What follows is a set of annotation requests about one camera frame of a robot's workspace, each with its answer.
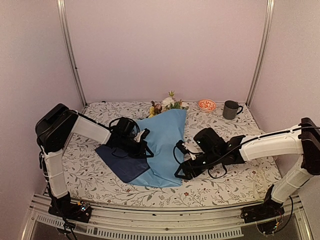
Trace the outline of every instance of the cable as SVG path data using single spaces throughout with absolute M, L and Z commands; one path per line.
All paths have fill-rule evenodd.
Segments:
M 56 208 L 56 210 L 58 211 L 58 213 L 61 215 L 62 220 L 64 221 L 65 225 L 67 225 L 67 226 L 69 227 L 69 229 L 70 229 L 70 231 L 71 231 L 71 233 L 72 233 L 72 235 L 73 235 L 73 237 L 74 237 L 74 240 L 78 240 L 78 238 L 76 237 L 76 235 L 75 235 L 75 233 L 74 233 L 74 230 L 72 229 L 72 227 L 71 227 L 71 225 L 69 224 L 68 220 L 66 219 L 66 217 L 62 214 L 62 212 L 61 212 L 60 209 L 58 208 L 58 204 L 57 204 L 57 202 L 56 202 L 56 199 L 55 199 L 55 197 L 52 195 L 52 193 L 51 193 L 48 185 L 46 186 L 46 188 L 47 188 L 47 190 L 48 190 L 48 193 L 49 193 L 49 195 L 50 195 L 50 198 L 52 199 L 52 202 L 53 202 L 53 204 L 54 204 L 54 207 Z
M 203 154 L 203 152 L 192 152 L 192 151 L 190 151 L 190 150 L 188 150 L 188 153 L 189 153 L 189 154 L 196 155 L 196 156 Z
M 134 126 L 136 127 L 136 134 L 135 134 L 135 137 L 137 136 L 137 134 L 140 132 L 140 127 L 139 125 L 131 118 L 128 118 L 128 117 L 119 117 L 119 118 L 116 118 L 116 119 L 113 119 L 111 122 L 109 122 L 109 128 L 111 128 L 111 124 L 113 124 L 115 121 L 117 120 L 120 120 L 121 118 L 125 118 L 125 119 L 128 119 L 130 122 L 132 122 L 134 124 Z
M 111 152 L 111 155 L 112 156 L 114 156 L 114 157 L 116 157 L 116 158 L 119 158 L 119 159 L 124 159 L 124 158 L 126 158 L 126 157 L 128 157 L 128 155 L 129 154 L 127 154 L 127 155 L 125 155 L 125 156 L 117 156 L 116 154 L 115 154 L 115 152 L 117 151 L 117 147 Z
M 295 128 L 295 129 L 292 129 L 292 130 L 284 130 L 284 131 L 277 131 L 277 132 L 272 132 L 272 133 L 269 133 L 269 134 L 265 134 L 265 135 L 262 135 L 262 136 L 256 136 L 254 138 L 251 138 L 241 144 L 239 144 L 238 146 L 235 146 L 233 149 L 231 149 L 230 151 L 228 151 L 225 155 L 223 155 L 222 157 L 220 157 L 218 160 L 212 162 L 212 163 L 208 163 L 208 164 L 204 164 L 204 165 L 200 165 L 200 166 L 193 166 L 192 168 L 193 169 L 201 169 L 201 168 L 210 168 L 210 167 L 213 167 L 214 165 L 217 164 L 218 161 L 222 160 L 223 158 L 225 158 L 226 156 L 228 156 L 230 153 L 232 153 L 234 150 L 237 150 L 239 149 L 242 145 L 245 145 L 247 143 L 250 143 L 254 140 L 257 140 L 257 139 L 262 139 L 262 138 L 266 138 L 266 137 L 270 137 L 270 136 L 273 136 L 273 135 L 279 135 L 279 134 L 287 134 L 287 133 L 290 133 L 290 132 L 295 132 L 295 131 L 298 131 L 298 130 L 302 130 L 302 129 L 320 129 L 320 126 L 303 126 L 303 127 L 298 127 L 298 128 Z
M 64 235 L 68 240 L 72 240 L 71 237 L 68 236 L 68 234 L 65 233 Z
M 291 200 L 291 212 L 290 212 L 290 216 L 289 216 L 288 220 L 286 221 L 286 223 L 283 225 L 283 227 L 280 228 L 280 229 L 277 228 L 274 233 L 278 233 L 278 232 L 282 231 L 282 230 L 288 225 L 288 223 L 289 223 L 290 220 L 291 220 L 291 217 L 292 217 L 292 215 L 293 215 L 293 213 L 294 213 L 294 201 L 293 201 L 293 199 L 292 199 L 291 196 L 289 196 L 289 198 L 290 198 L 290 200 Z
M 211 170 L 212 168 L 209 168 L 209 169 L 208 169 L 208 175 L 209 175 L 211 178 L 213 178 L 213 179 L 222 178 L 222 177 L 225 176 L 225 175 L 227 174 L 227 172 L 228 172 L 228 170 L 226 169 L 226 166 L 225 166 L 225 165 L 222 164 L 222 167 L 223 167 L 223 169 L 224 169 L 224 174 L 223 174 L 223 175 L 218 176 L 218 177 L 212 176 L 211 173 L 210 173 L 210 170 Z
M 176 157 L 176 152 L 175 152 L 176 148 L 177 148 L 177 146 L 174 146 L 174 148 L 173 148 L 173 157 L 174 157 L 174 160 L 180 165 L 181 162 L 179 162 L 177 157 Z

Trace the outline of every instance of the lilac wall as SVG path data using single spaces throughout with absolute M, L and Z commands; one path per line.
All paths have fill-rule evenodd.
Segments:
M 275 1 L 261 76 L 251 106 L 266 132 L 281 130 L 310 117 L 320 126 L 320 1 Z M 283 173 L 297 158 L 282 157 Z M 300 191 L 314 239 L 320 239 L 320 177 Z
M 245 102 L 266 0 L 68 0 L 72 46 L 88 102 Z
M 0 2 L 0 239 L 16 240 L 39 169 L 35 124 L 55 104 L 80 109 L 55 0 Z

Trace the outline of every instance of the white patterned mat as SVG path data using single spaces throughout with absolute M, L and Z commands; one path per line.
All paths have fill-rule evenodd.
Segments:
M 88 117 L 108 125 L 115 118 L 136 119 L 148 114 L 149 102 L 99 102 L 91 103 L 85 112 Z M 225 141 L 238 135 L 261 133 L 248 108 L 233 120 L 222 117 L 223 104 L 218 103 L 212 113 L 201 112 L 195 102 L 189 102 L 184 140 L 193 137 L 203 128 L 212 127 Z M 255 201 L 264 196 L 267 187 L 281 176 L 272 157 L 252 160 L 245 164 L 228 165 L 228 172 L 213 179 L 205 172 L 182 186 L 152 188 L 123 183 L 100 159 L 95 149 L 99 144 L 82 136 L 73 135 L 63 156 L 65 180 L 71 196 L 116 205 L 145 207 L 210 207 Z M 217 177 L 224 170 L 217 166 L 211 174 Z

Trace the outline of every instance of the metal bar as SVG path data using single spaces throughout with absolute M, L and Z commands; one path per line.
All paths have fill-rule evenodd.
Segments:
M 264 60 L 265 52 L 266 52 L 266 48 L 267 48 L 269 32 L 271 29 L 272 16 L 273 16 L 273 12 L 274 12 L 274 5 L 275 5 L 275 0 L 268 0 L 267 5 L 266 5 L 263 35 L 262 35 L 262 40 L 261 40 L 261 45 L 260 45 L 260 51 L 259 51 L 256 65 L 255 65 L 251 87 L 250 87 L 250 90 L 249 90 L 249 93 L 248 93 L 248 96 L 246 99 L 246 105 L 248 106 L 248 108 L 250 108 L 250 106 L 253 102 L 253 98 L 255 95 L 256 88 L 257 88 L 259 76 L 261 73 L 263 60 Z
M 81 104 L 83 105 L 83 107 L 85 107 L 85 106 L 87 106 L 87 100 L 86 100 L 84 89 L 83 89 L 81 81 L 80 81 L 80 76 L 79 76 L 78 68 L 76 65 L 76 59 L 75 59 L 74 51 L 73 51 L 72 44 L 71 44 L 71 37 L 70 37 L 70 32 L 69 32 L 69 27 L 68 27 L 65 1 L 64 0 L 57 0 L 57 5 L 58 5 L 58 13 L 59 13 L 59 18 L 60 18 L 60 23 L 61 23 L 61 29 L 62 29 L 62 33 L 63 33 L 63 38 L 64 38 L 66 50 L 68 53 L 69 62 L 70 62 L 71 69 L 72 69 L 74 83 L 75 83 L 78 95 L 80 97 Z
M 30 240 L 35 227 L 37 212 L 28 209 L 27 222 L 24 225 L 21 240 Z
M 295 218 L 302 240 L 314 240 L 305 211 L 299 209 L 299 211 L 295 213 Z
M 293 198 L 294 213 L 303 206 L 298 196 Z M 35 194 L 30 207 L 38 213 L 45 214 L 50 206 L 50 198 L 47 196 Z M 89 224 L 84 226 L 93 226 L 107 228 L 115 231 L 144 232 L 155 233 L 165 232 L 165 228 L 170 228 L 171 232 L 187 233 L 205 232 L 208 230 L 225 230 L 235 226 L 243 227 L 256 224 L 244 223 L 240 218 L 241 208 L 253 204 L 243 204 L 242 206 L 203 209 L 203 210 L 185 210 L 164 208 L 162 211 L 149 211 L 141 209 L 124 209 L 120 207 L 99 206 L 92 204 L 92 216 Z M 285 215 L 290 214 L 291 202 L 284 203 Z

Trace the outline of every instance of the gray mug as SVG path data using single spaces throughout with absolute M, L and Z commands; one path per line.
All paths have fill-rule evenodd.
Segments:
M 240 106 L 236 101 L 228 100 L 224 103 L 223 107 L 223 117 L 228 120 L 232 120 L 236 117 L 236 115 L 240 114 L 243 111 L 244 107 Z

